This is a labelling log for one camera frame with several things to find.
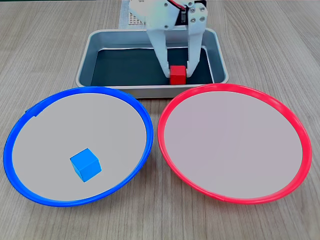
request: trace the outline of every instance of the blue cube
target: blue cube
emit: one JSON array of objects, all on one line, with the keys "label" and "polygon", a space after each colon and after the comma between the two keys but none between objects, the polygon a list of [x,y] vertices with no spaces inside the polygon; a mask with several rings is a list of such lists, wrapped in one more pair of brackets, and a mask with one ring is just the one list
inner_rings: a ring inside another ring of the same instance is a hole
[{"label": "blue cube", "polygon": [[88,148],[74,155],[70,160],[75,172],[83,182],[102,171],[99,159]]}]

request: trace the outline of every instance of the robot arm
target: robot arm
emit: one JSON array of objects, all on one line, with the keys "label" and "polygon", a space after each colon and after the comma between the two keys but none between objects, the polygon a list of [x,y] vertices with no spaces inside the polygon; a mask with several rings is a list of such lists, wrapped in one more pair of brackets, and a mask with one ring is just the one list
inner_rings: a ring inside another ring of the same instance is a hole
[{"label": "robot arm", "polygon": [[170,77],[165,31],[187,26],[188,61],[186,76],[195,71],[199,60],[208,10],[205,0],[131,0],[130,12],[146,23],[146,30],[164,75]]}]

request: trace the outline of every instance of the red cube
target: red cube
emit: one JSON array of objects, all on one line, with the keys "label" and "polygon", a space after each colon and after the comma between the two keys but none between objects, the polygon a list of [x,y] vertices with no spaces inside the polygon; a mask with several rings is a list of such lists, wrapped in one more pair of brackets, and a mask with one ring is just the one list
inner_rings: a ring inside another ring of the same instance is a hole
[{"label": "red cube", "polygon": [[184,85],[187,82],[186,66],[170,67],[170,85]]}]

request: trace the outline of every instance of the blue rim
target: blue rim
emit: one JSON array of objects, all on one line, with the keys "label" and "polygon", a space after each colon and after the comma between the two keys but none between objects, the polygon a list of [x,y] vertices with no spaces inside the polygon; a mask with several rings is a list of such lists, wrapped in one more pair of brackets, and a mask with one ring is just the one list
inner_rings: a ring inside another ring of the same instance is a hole
[{"label": "blue rim", "polygon": [[[14,169],[12,153],[13,153],[15,141],[18,137],[19,132],[32,117],[36,117],[39,113],[41,113],[46,107],[48,107],[52,103],[62,98],[65,98],[71,95],[76,95],[76,94],[105,94],[105,95],[116,97],[130,104],[140,114],[144,122],[145,129],[146,129],[145,149],[144,149],[142,158],[140,159],[138,165],[135,167],[132,173],[125,180],[123,180],[121,183],[119,183],[115,187],[103,193],[100,193],[96,196],[92,196],[92,197],[81,199],[81,200],[75,200],[75,201],[51,200],[31,192],[22,184],[22,182],[19,180],[18,176],[16,175],[16,172]],[[111,89],[108,87],[101,87],[101,86],[77,87],[77,88],[65,90],[57,94],[54,94],[40,101],[39,103],[37,103],[36,105],[34,105],[33,107],[31,107],[29,110],[25,112],[25,114],[19,119],[19,121],[15,124],[15,126],[11,130],[9,137],[6,141],[4,151],[3,151],[3,165],[4,165],[5,173],[10,183],[20,194],[22,194],[26,198],[36,203],[51,206],[51,207],[74,207],[74,206],[89,204],[97,200],[100,200],[102,198],[105,198],[106,196],[113,194],[114,192],[122,188],[124,185],[126,185],[140,171],[140,169],[143,167],[143,165],[147,161],[147,158],[149,157],[149,154],[153,145],[153,141],[154,141],[154,128],[152,125],[150,115],[148,114],[144,106],[134,97],[120,90]]]}]

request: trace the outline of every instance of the red rim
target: red rim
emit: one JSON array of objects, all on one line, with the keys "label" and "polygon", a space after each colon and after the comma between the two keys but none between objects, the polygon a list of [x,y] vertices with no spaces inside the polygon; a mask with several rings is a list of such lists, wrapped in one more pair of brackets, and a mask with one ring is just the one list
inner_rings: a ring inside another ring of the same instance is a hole
[{"label": "red rim", "polygon": [[[207,191],[206,189],[190,181],[177,169],[177,167],[174,165],[174,163],[170,159],[169,154],[167,152],[166,145],[165,145],[164,133],[165,133],[166,123],[171,112],[175,109],[176,106],[178,106],[182,101],[186,100],[187,98],[190,98],[192,96],[202,94],[202,93],[218,92],[218,91],[245,94],[245,95],[254,97],[256,99],[259,99],[265,102],[266,104],[269,104],[270,106],[272,106],[278,112],[280,112],[294,127],[301,141],[302,163],[294,179],[282,190],[275,192],[271,195],[258,197],[258,198],[251,198],[251,199],[233,198],[233,197],[219,195],[214,192]],[[264,203],[276,201],[278,199],[281,199],[289,195],[295,189],[297,189],[305,180],[310,170],[311,162],[312,162],[311,142],[310,142],[307,131],[305,130],[304,126],[302,125],[300,120],[297,118],[297,116],[288,107],[286,107],[283,103],[273,98],[272,96],[269,96],[255,89],[252,89],[246,86],[236,85],[236,84],[227,84],[227,83],[207,84],[207,85],[191,88],[179,94],[164,109],[159,119],[157,136],[158,136],[159,147],[165,161],[170,166],[170,168],[174,171],[174,173],[178,175],[179,178],[181,178],[185,183],[187,183],[192,188],[196,189],[197,191],[209,197],[212,197],[214,199],[224,201],[224,202],[234,203],[234,204],[264,204]]]}]

